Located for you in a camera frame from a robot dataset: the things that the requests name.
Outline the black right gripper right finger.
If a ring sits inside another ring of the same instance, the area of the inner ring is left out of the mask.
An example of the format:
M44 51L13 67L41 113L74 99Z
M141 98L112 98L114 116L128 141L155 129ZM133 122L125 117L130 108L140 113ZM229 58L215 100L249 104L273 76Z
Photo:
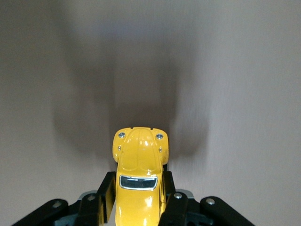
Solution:
M196 201L190 191L176 190L172 172L163 172L166 208L160 217L161 226L252 226L221 198L208 196Z

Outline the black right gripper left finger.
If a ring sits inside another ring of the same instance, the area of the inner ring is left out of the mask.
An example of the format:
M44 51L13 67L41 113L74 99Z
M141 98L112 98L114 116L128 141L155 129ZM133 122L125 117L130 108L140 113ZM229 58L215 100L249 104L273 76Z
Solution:
M115 202L116 173L108 172L97 191L83 193L74 203L53 199L38 207L15 226L103 226Z

